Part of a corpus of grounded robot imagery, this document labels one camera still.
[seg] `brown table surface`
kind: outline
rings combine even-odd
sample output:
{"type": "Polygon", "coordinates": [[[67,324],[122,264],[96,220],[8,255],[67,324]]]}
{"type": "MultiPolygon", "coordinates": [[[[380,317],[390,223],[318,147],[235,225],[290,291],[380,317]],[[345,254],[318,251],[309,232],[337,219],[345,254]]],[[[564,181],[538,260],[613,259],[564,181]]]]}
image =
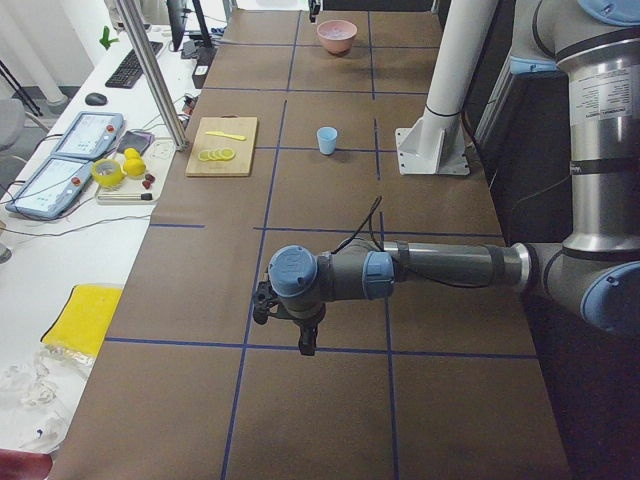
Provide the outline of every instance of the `brown table surface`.
{"type": "Polygon", "coordinates": [[[328,305],[315,357],[290,322],[251,321],[281,246],[334,248],[383,196],[387,239],[501,244],[481,168],[398,173],[394,130],[422,115],[441,40],[430,14],[323,13],[358,26],[319,47],[299,12],[236,11],[187,134],[257,116],[247,178],[174,158],[51,480],[569,478],[516,294],[400,284],[328,305]],[[340,131],[330,157],[322,125],[340,131]]]}

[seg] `black cable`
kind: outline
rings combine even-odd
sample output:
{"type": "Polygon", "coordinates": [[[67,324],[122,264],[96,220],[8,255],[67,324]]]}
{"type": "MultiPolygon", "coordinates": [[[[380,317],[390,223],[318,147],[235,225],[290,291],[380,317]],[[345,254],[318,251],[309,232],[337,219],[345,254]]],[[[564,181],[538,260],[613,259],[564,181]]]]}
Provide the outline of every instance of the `black cable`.
{"type": "Polygon", "coordinates": [[[9,83],[11,88],[13,88],[13,90],[18,94],[18,96],[20,97],[22,102],[25,103],[27,107],[29,107],[29,110],[31,110],[31,112],[36,117],[42,117],[42,111],[40,110],[40,107],[38,107],[36,102],[33,101],[33,99],[26,92],[26,90],[24,88],[22,88],[22,85],[20,85],[20,82],[18,82],[18,80],[16,80],[16,77],[13,76],[13,74],[11,73],[11,70],[9,70],[9,68],[2,62],[2,60],[0,60],[0,73],[2,74],[4,79],[7,81],[7,83],[9,83]],[[9,79],[7,78],[5,73],[11,77],[11,80],[13,80],[13,82],[16,84],[15,87],[9,81],[9,79]]]}
{"type": "Polygon", "coordinates": [[[547,193],[551,190],[553,190],[556,187],[559,187],[560,185],[562,185],[564,182],[566,182],[567,180],[569,180],[571,178],[571,175],[567,175],[566,177],[564,177],[562,180],[554,183],[553,185],[549,185],[546,188],[543,188],[542,190],[538,190],[537,192],[533,192],[525,197],[522,197],[520,200],[518,200],[517,202],[515,202],[513,204],[513,206],[511,207],[511,209],[509,210],[509,213],[507,214],[507,232],[506,232],[506,243],[507,246],[511,246],[511,222],[513,221],[513,214],[515,213],[516,209],[522,205],[524,202],[526,202],[527,200],[531,200],[532,198],[535,198],[539,195],[542,195],[544,193],[547,193]]]}
{"type": "Polygon", "coordinates": [[[126,217],[119,217],[119,218],[105,218],[104,220],[98,220],[97,222],[89,223],[87,225],[82,225],[80,227],[72,228],[71,230],[66,230],[64,232],[59,232],[59,233],[28,233],[28,232],[19,232],[16,230],[10,230],[8,228],[2,228],[2,227],[0,227],[0,230],[4,230],[5,232],[13,233],[15,235],[24,235],[26,237],[62,237],[64,235],[68,235],[69,233],[79,232],[80,230],[95,227],[97,225],[102,225],[105,223],[120,222],[122,220],[143,220],[149,217],[150,215],[141,215],[141,216],[128,215],[126,217]]]}
{"type": "MultiPolygon", "coordinates": [[[[491,103],[493,103],[493,101],[492,102],[487,102],[485,104],[485,106],[486,105],[490,105],[491,103]]],[[[478,141],[476,140],[475,133],[472,132],[472,130],[471,130],[471,125],[469,124],[469,118],[467,117],[466,107],[467,107],[466,104],[463,105],[462,113],[460,114],[460,119],[462,120],[462,129],[464,130],[464,132],[467,134],[467,136],[471,140],[471,143],[473,144],[473,148],[476,151],[476,155],[478,155],[478,160],[480,160],[480,163],[484,167],[484,165],[485,165],[484,153],[482,152],[482,149],[480,148],[480,145],[478,144],[478,141]]]]}
{"type": "MultiPolygon", "coordinates": [[[[53,187],[57,187],[58,185],[66,184],[66,183],[68,183],[68,182],[69,182],[69,181],[70,181],[70,180],[71,180],[71,179],[72,179],[72,178],[73,178],[73,177],[74,177],[74,176],[75,176],[75,175],[80,171],[80,169],[81,169],[83,166],[84,166],[84,164],[81,164],[81,165],[80,165],[80,167],[78,167],[78,168],[77,168],[77,169],[76,169],[76,170],[75,170],[71,175],[69,175],[69,176],[68,176],[67,178],[65,178],[64,180],[60,180],[60,181],[59,181],[59,182],[57,182],[57,183],[54,183],[54,184],[52,184],[52,185],[48,185],[47,187],[43,188],[42,190],[38,190],[37,192],[30,193],[29,195],[21,195],[21,196],[20,196],[20,197],[18,197],[18,198],[15,198],[15,197],[11,194],[11,192],[9,191],[9,187],[10,187],[11,185],[13,185],[13,184],[17,183],[16,181],[11,182],[11,184],[10,184],[9,186],[7,186],[7,187],[4,187],[3,185],[0,185],[0,188],[1,188],[2,190],[4,190],[4,192],[5,192],[7,195],[9,195],[9,198],[10,198],[10,200],[7,200],[7,201],[5,201],[5,202],[0,202],[0,205],[4,205],[4,204],[7,204],[7,203],[15,202],[16,200],[20,200],[20,199],[22,199],[22,198],[29,198],[29,197],[33,197],[34,195],[40,195],[42,192],[46,192],[47,190],[49,190],[49,189],[51,189],[51,188],[53,188],[53,187]]],[[[23,213],[23,212],[21,212],[21,211],[20,211],[20,209],[19,209],[17,206],[16,206],[16,210],[18,210],[18,212],[17,212],[17,213],[19,213],[20,215],[23,215],[24,217],[27,217],[27,218],[29,218],[29,219],[31,219],[31,220],[44,220],[44,219],[42,219],[42,218],[33,217],[33,216],[29,215],[28,213],[23,213]]]]}
{"type": "Polygon", "coordinates": [[[61,136],[62,136],[61,133],[54,133],[53,135],[47,135],[46,137],[41,138],[40,141],[38,143],[36,143],[36,146],[34,147],[33,152],[31,152],[31,155],[36,153],[36,150],[40,147],[42,142],[44,142],[45,140],[50,140],[52,138],[58,138],[58,137],[61,137],[61,136]]]}
{"type": "Polygon", "coordinates": [[[226,20],[220,20],[219,18],[211,17],[209,15],[204,15],[204,17],[208,18],[209,20],[215,20],[216,22],[224,23],[225,25],[229,23],[226,20]]]}
{"type": "Polygon", "coordinates": [[[345,241],[341,242],[340,245],[338,245],[338,247],[333,250],[331,252],[332,255],[335,255],[336,253],[338,253],[340,250],[342,250],[343,248],[345,248],[347,245],[349,245],[351,242],[353,242],[353,240],[355,240],[355,238],[358,236],[358,234],[362,231],[362,229],[364,228],[364,226],[371,220],[371,217],[373,216],[373,214],[375,213],[375,211],[378,209],[378,207],[380,206],[380,202],[382,202],[382,196],[378,195],[376,197],[376,199],[373,201],[373,204],[371,205],[371,210],[369,210],[369,214],[366,216],[366,218],[364,219],[364,221],[360,224],[360,226],[358,227],[358,229],[353,232],[353,234],[346,239],[345,241]]]}
{"type": "MultiPolygon", "coordinates": [[[[384,252],[385,249],[384,247],[378,242],[378,240],[375,237],[375,234],[373,233],[373,224],[371,221],[371,217],[369,217],[369,236],[371,237],[371,241],[373,242],[373,244],[376,246],[376,248],[380,251],[380,252],[384,252]]],[[[487,285],[462,285],[462,284],[458,284],[458,283],[450,283],[447,282],[445,280],[438,280],[436,278],[431,278],[428,277],[420,272],[417,272],[415,270],[413,270],[412,268],[406,266],[406,265],[402,265],[396,258],[394,258],[393,256],[391,256],[391,261],[398,265],[400,268],[414,274],[416,277],[419,277],[423,280],[427,280],[429,282],[434,282],[434,283],[438,283],[440,285],[444,285],[447,287],[453,287],[453,288],[466,288],[466,289],[473,289],[473,288],[486,288],[488,286],[490,286],[491,284],[487,284],[487,285]]]]}
{"type": "MultiPolygon", "coordinates": [[[[376,246],[378,251],[380,251],[380,252],[384,252],[385,251],[384,247],[375,238],[375,234],[373,233],[373,221],[372,221],[373,214],[376,212],[376,210],[380,206],[381,202],[382,202],[382,196],[378,195],[376,197],[376,199],[374,200],[373,204],[371,205],[371,209],[369,210],[369,214],[366,216],[364,221],[360,224],[360,226],[357,228],[357,230],[355,232],[353,232],[353,234],[351,234],[351,236],[349,238],[347,238],[346,240],[340,242],[338,247],[336,247],[336,249],[331,252],[332,255],[335,255],[340,250],[342,250],[343,248],[347,247],[351,242],[353,242],[353,240],[358,238],[358,234],[362,231],[363,227],[365,225],[367,225],[367,224],[368,224],[368,227],[369,227],[369,236],[371,237],[371,241],[376,246]]],[[[411,268],[409,268],[407,266],[401,265],[398,260],[393,258],[393,256],[391,256],[391,260],[395,264],[399,265],[401,268],[405,269],[406,271],[408,271],[410,273],[413,273],[415,276],[417,276],[419,278],[422,278],[423,280],[427,280],[427,281],[430,281],[430,282],[438,283],[440,285],[445,285],[447,287],[473,289],[473,288],[485,288],[485,287],[488,287],[490,285],[490,284],[487,284],[487,285],[461,285],[461,284],[456,284],[456,283],[450,283],[450,282],[447,282],[445,280],[438,280],[436,278],[431,278],[431,277],[428,277],[428,276],[426,276],[426,275],[424,275],[422,273],[416,272],[415,270],[413,270],[413,269],[411,269],[411,268]]]]}

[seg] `yellow cloth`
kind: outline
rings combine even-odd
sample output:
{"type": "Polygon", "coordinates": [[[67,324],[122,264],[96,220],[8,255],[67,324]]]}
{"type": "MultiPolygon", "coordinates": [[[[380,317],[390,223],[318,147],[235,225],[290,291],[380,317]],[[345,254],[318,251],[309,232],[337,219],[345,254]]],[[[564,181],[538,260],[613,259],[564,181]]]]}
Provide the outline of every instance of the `yellow cloth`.
{"type": "Polygon", "coordinates": [[[40,340],[96,357],[121,295],[122,288],[76,285],[62,313],[40,340]]]}

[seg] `blue tape line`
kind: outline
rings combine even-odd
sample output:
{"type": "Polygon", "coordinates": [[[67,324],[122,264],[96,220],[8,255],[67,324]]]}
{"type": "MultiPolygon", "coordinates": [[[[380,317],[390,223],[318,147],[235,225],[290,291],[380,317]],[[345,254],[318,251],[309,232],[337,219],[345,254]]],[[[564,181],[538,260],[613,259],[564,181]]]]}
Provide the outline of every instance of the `blue tape line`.
{"type": "Polygon", "coordinates": [[[371,12],[367,12],[367,26],[369,28],[369,68],[371,69],[371,99],[376,99],[375,73],[373,69],[373,41],[371,39],[371,12]]]}
{"type": "Polygon", "coordinates": [[[387,330],[387,369],[389,372],[389,403],[391,407],[391,449],[393,455],[393,476],[400,479],[400,458],[398,455],[398,423],[396,408],[396,389],[393,371],[393,344],[391,340],[391,313],[389,311],[389,299],[384,299],[384,315],[387,330]]]}
{"type": "MultiPolygon", "coordinates": [[[[249,87],[202,87],[203,90],[221,90],[232,92],[302,92],[302,93],[355,93],[355,94],[370,94],[368,90],[317,90],[317,89],[305,89],[305,88],[249,88],[249,87]]],[[[427,96],[428,92],[387,92],[376,91],[376,95],[424,95],[427,96]]]]}
{"type": "Polygon", "coordinates": [[[291,89],[291,76],[293,75],[293,63],[296,59],[296,44],[298,43],[298,32],[300,30],[300,14],[298,12],[298,22],[296,23],[296,35],[293,41],[293,51],[291,52],[291,62],[289,63],[289,76],[287,78],[287,92],[291,89]]]}
{"type": "MultiPolygon", "coordinates": [[[[275,158],[273,161],[273,169],[271,171],[271,182],[269,184],[269,194],[267,196],[267,205],[264,212],[263,226],[265,229],[262,231],[260,237],[260,247],[258,250],[258,259],[256,261],[256,269],[253,278],[253,288],[255,291],[258,285],[258,278],[260,276],[260,264],[262,262],[262,256],[264,254],[264,241],[266,237],[266,226],[269,221],[269,212],[271,209],[271,199],[273,196],[273,187],[275,185],[276,173],[278,171],[278,159],[280,156],[280,143],[282,142],[282,132],[284,131],[284,120],[287,112],[287,100],[284,101],[282,107],[282,116],[280,117],[280,131],[278,132],[278,147],[276,148],[275,158]]],[[[252,301],[249,301],[249,308],[247,312],[247,324],[244,332],[244,339],[242,342],[242,354],[240,355],[240,365],[238,367],[238,377],[236,379],[236,388],[233,395],[233,404],[231,407],[231,418],[229,419],[229,429],[227,430],[227,442],[225,445],[224,459],[222,462],[222,471],[220,473],[220,480],[225,480],[227,477],[227,469],[229,467],[229,456],[231,453],[231,441],[233,439],[233,430],[236,423],[236,415],[238,413],[238,401],[240,399],[240,387],[242,385],[242,375],[244,372],[244,363],[247,357],[247,344],[249,343],[249,332],[251,331],[251,319],[252,319],[252,301]]]]}
{"type": "MultiPolygon", "coordinates": [[[[297,227],[253,227],[254,230],[268,230],[276,232],[303,232],[303,233],[353,233],[348,229],[331,229],[331,228],[297,228],[297,227]]],[[[500,233],[451,233],[451,232],[409,232],[399,230],[386,230],[385,234],[390,235],[406,235],[417,237],[455,237],[455,238],[502,238],[500,233]]]]}
{"type": "MultiPolygon", "coordinates": [[[[280,352],[298,351],[294,345],[263,345],[255,343],[226,343],[226,342],[199,342],[189,340],[165,340],[151,338],[125,338],[106,337],[105,342],[109,343],[131,343],[144,345],[170,345],[177,347],[207,347],[207,348],[232,348],[244,350],[273,350],[280,352]]],[[[318,352],[323,353],[348,353],[354,355],[388,355],[403,357],[445,357],[445,358],[468,358],[468,359],[494,359],[494,360],[538,360],[536,355],[514,354],[514,353],[478,353],[478,352],[436,352],[436,351],[411,351],[411,350],[381,350],[375,348],[346,348],[346,347],[318,347],[318,352]]]]}
{"type": "Polygon", "coordinates": [[[156,228],[206,228],[206,225],[198,223],[150,223],[149,226],[156,228]]]}
{"type": "Polygon", "coordinates": [[[378,138],[378,119],[373,117],[373,141],[376,147],[376,177],[378,181],[382,179],[382,174],[380,173],[380,141],[378,138]]]}

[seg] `marker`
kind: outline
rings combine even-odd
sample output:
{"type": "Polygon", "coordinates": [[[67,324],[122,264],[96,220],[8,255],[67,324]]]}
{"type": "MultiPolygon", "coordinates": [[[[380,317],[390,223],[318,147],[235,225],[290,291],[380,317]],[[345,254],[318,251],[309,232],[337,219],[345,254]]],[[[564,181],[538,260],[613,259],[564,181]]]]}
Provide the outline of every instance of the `marker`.
{"type": "Polygon", "coordinates": [[[153,195],[150,193],[109,193],[107,195],[98,195],[99,200],[123,200],[123,201],[136,201],[143,200],[148,202],[153,200],[153,195]]]}

